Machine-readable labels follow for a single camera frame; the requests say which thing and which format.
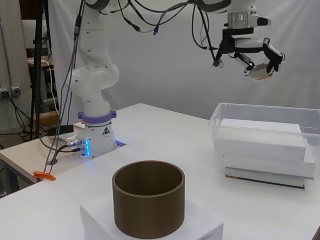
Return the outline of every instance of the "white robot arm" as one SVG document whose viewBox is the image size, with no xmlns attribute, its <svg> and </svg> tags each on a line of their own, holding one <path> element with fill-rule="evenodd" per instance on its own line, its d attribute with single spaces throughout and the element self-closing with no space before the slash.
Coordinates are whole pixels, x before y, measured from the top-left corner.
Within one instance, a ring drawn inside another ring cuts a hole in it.
<svg viewBox="0 0 320 240">
<path fill-rule="evenodd" d="M 80 143 L 82 150 L 80 153 L 83 157 L 97 157 L 116 148 L 111 127 L 111 119 L 115 117 L 115 113 L 111 112 L 110 104 L 103 98 L 102 90 L 118 82 L 119 70 L 112 64 L 106 51 L 104 21 L 99 12 L 103 9 L 119 8 L 121 1 L 123 0 L 86 0 L 83 20 L 78 18 L 76 22 L 75 34 L 81 36 L 80 52 L 87 61 L 85 66 L 72 71 L 71 78 L 71 91 L 81 98 L 84 106 L 81 118 L 86 127 L 81 135 L 77 136 L 79 141 L 74 142 Z M 223 65 L 221 60 L 223 54 L 234 53 L 233 58 L 244 66 L 246 76 L 264 79 L 271 76 L 274 71 L 279 71 L 284 54 L 273 48 L 267 38 L 256 40 L 233 37 L 252 34 L 254 27 L 271 24 L 270 19 L 256 14 L 255 2 L 255 0 L 190 0 L 188 4 L 196 4 L 206 12 L 228 13 L 228 23 L 225 25 L 227 28 L 223 29 L 223 39 L 217 55 L 214 56 L 212 52 L 214 66 Z M 244 53 L 258 52 L 264 52 L 270 62 L 255 65 L 244 55 Z"/>
</svg>

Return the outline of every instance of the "purple ring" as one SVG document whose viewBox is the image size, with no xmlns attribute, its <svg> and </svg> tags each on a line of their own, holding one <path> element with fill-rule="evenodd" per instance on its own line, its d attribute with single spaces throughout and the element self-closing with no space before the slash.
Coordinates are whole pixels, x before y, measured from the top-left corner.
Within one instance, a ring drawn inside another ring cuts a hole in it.
<svg viewBox="0 0 320 240">
<path fill-rule="evenodd" d="M 117 117 L 117 113 L 115 111 L 110 111 L 107 115 L 102 117 L 88 117 L 83 112 L 79 113 L 79 118 L 82 119 L 85 123 L 89 124 L 100 124 L 111 121 L 111 119 Z"/>
</svg>

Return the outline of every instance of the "white backdrop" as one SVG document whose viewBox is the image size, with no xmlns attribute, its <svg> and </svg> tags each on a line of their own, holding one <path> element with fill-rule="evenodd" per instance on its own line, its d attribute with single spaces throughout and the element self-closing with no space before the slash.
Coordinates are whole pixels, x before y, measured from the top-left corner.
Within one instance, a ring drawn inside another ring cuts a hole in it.
<svg viewBox="0 0 320 240">
<path fill-rule="evenodd" d="M 71 56 L 73 25 L 80 0 L 51 0 L 49 11 L 58 89 Z M 145 0 L 147 6 L 165 9 L 177 0 Z M 257 28 L 256 38 L 269 37 L 286 54 L 281 72 L 266 82 L 254 83 L 227 56 L 224 69 L 212 67 L 208 51 L 199 49 L 191 36 L 192 8 L 160 27 L 157 36 L 135 32 L 120 13 L 106 17 L 108 47 L 119 67 L 120 81 L 105 92 L 114 109 L 146 103 L 198 117 L 209 118 L 220 102 L 320 108 L 320 1 L 258 0 L 258 13 L 272 19 L 272 26 Z M 139 26 L 134 12 L 127 18 Z M 157 22 L 156 14 L 145 17 Z M 210 14 L 214 45 L 221 40 L 226 14 Z M 196 35 L 199 36 L 197 17 Z M 255 56 L 262 61 L 264 57 Z M 82 64 L 81 57 L 77 65 Z M 81 110 L 74 98 L 71 119 Z"/>
</svg>

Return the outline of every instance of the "white foam block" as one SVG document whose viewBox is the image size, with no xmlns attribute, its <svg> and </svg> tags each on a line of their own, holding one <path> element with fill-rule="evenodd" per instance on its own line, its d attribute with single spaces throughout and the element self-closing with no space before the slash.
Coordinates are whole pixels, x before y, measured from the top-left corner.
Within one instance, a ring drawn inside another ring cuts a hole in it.
<svg viewBox="0 0 320 240">
<path fill-rule="evenodd" d="M 280 134 L 275 131 L 301 133 L 298 124 L 223 119 L 221 128 L 215 135 L 214 144 L 215 148 L 222 153 L 304 161 L 307 145 L 304 137 Z"/>
<path fill-rule="evenodd" d="M 276 173 L 309 179 L 314 178 L 316 167 L 309 149 L 306 151 L 303 162 L 279 161 L 264 157 L 254 158 L 229 153 L 223 155 L 223 162 L 224 166 L 228 168 Z"/>
<path fill-rule="evenodd" d="M 85 240 L 133 240 L 122 233 L 114 222 L 111 194 L 103 195 L 81 205 Z M 222 240 L 223 223 L 217 221 L 195 202 L 186 200 L 182 226 L 162 240 Z"/>
</svg>

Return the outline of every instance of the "brown cylinder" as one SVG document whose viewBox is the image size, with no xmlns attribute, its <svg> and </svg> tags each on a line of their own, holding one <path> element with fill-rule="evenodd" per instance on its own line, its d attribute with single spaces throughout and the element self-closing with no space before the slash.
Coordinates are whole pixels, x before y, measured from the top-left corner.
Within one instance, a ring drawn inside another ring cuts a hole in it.
<svg viewBox="0 0 320 240">
<path fill-rule="evenodd" d="M 170 163 L 143 161 L 113 176 L 114 217 L 123 233 L 142 239 L 167 236 L 183 223 L 185 176 Z"/>
</svg>

